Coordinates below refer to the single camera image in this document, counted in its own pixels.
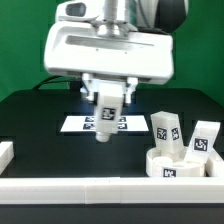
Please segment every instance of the robot end effector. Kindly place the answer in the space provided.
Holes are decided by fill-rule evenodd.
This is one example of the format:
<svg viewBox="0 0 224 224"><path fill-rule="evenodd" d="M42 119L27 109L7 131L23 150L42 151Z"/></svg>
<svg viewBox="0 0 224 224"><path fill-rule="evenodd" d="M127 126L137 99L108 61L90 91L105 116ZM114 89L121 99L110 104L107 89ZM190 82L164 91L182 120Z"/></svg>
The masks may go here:
<svg viewBox="0 0 224 224"><path fill-rule="evenodd" d="M187 1L176 0L181 1L186 16ZM148 0L155 9L152 27L162 2L168 1ZM95 128L101 142L117 133L123 103L131 103L138 83L164 84L173 74L171 36L139 32L136 15L134 0L73 0L58 6L48 35L45 67L56 75L83 73L87 99L97 101Z"/></svg>

